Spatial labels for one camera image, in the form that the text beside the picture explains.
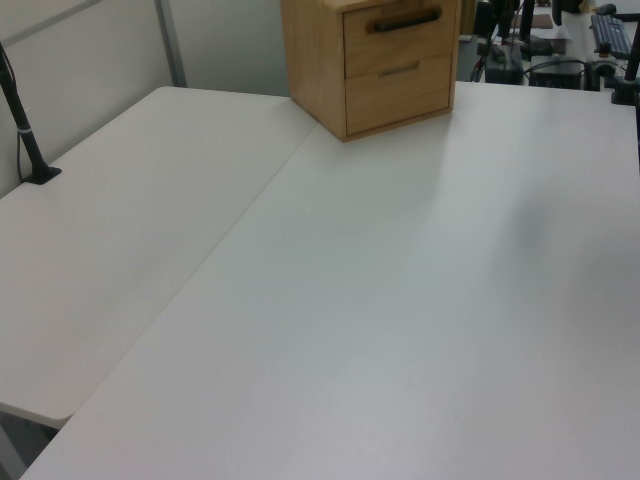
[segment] drawer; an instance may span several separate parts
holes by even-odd
[[[347,134],[449,107],[451,55],[346,79]]]
[[[453,51],[455,0],[398,0],[344,14],[345,76]]]

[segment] keyboard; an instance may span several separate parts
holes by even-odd
[[[596,52],[600,45],[609,42],[611,55],[617,59],[629,60],[631,43],[624,29],[624,24],[617,18],[609,15],[591,15],[591,28],[596,40]]]

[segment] cable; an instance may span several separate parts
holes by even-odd
[[[0,43],[0,54],[2,55],[2,61],[4,62],[4,64],[7,66],[7,68],[9,69],[9,73],[11,73],[11,81],[13,82],[13,86],[16,87],[16,89],[18,88],[18,83],[16,82],[16,74],[13,71],[13,66],[11,65],[11,62],[9,61],[9,57],[7,57],[7,52],[4,51],[4,48],[2,47],[2,44]],[[22,169],[20,167],[20,132],[16,132],[16,135],[18,137],[18,141],[17,141],[17,146],[16,146],[16,164],[18,167],[18,179],[20,180],[20,183],[24,183],[24,179],[22,178]]]
[[[9,69],[9,72],[11,73],[11,81],[15,86],[17,86],[18,84],[16,83],[16,74],[13,72],[13,67],[11,66],[11,62],[9,61],[9,57],[7,57],[7,52],[4,51],[4,48],[2,47],[1,43],[0,43],[0,52],[2,53],[2,59],[4,60],[4,64],[7,66],[7,68]]]
[[[522,2],[520,3],[520,6],[518,7],[518,11],[516,12],[516,16],[513,19],[513,28],[511,32],[511,54],[513,54],[513,45],[516,43],[516,25],[518,24],[518,17],[520,16],[520,11],[522,10],[522,7],[524,7],[525,1],[526,0],[522,0]]]
[[[24,183],[24,178],[22,178],[22,168],[20,168],[20,132],[16,132],[16,133],[18,134],[18,146],[17,146],[18,158],[16,161],[16,163],[18,164],[18,178],[20,179],[20,183]]]
[[[546,67],[551,67],[553,65],[560,65],[562,63],[579,63],[581,65],[585,65],[586,66],[586,62],[583,62],[582,60],[552,60],[549,62],[543,62],[543,63],[539,63],[538,65],[534,65],[533,67],[524,70],[523,73],[527,74],[527,73],[531,73],[534,70],[538,70],[540,68],[546,68]]]

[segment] wood grain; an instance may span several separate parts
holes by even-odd
[[[417,62],[398,73],[373,73],[346,80],[347,133],[417,117],[449,107],[451,55]]]
[[[404,65],[432,55],[449,53],[456,31],[455,0],[404,0],[344,14],[347,78]],[[433,22],[391,32],[375,32],[380,20],[441,10]]]
[[[281,0],[291,97],[329,131],[346,136],[342,16],[319,0]]]
[[[395,3],[398,0],[322,0],[322,3],[336,13],[352,12],[363,8],[377,7],[385,3]]]
[[[446,115],[447,113],[451,113],[451,110],[451,107],[434,110],[433,112],[425,113],[424,115],[418,115],[417,117],[411,117],[405,120],[400,120],[399,122],[389,123],[388,125],[383,125],[382,127],[372,128],[370,130],[364,130],[362,132],[354,133],[353,135],[348,135],[346,138],[342,138],[340,140],[343,142],[353,142],[354,140],[359,140],[371,135],[377,135],[378,133],[388,132],[389,130],[395,130],[396,128],[406,127],[407,125],[422,122],[430,118],[439,117],[440,115]]]
[[[456,98],[456,77],[458,71],[458,37],[460,35],[460,16],[462,15],[462,1],[455,0],[456,19],[454,21],[455,31],[451,39],[451,90],[449,91],[449,108],[453,109]]]

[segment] white tabletop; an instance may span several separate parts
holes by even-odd
[[[0,201],[0,411],[61,426],[315,125],[163,88]]]
[[[584,92],[317,126],[25,480],[637,478],[637,155]]]

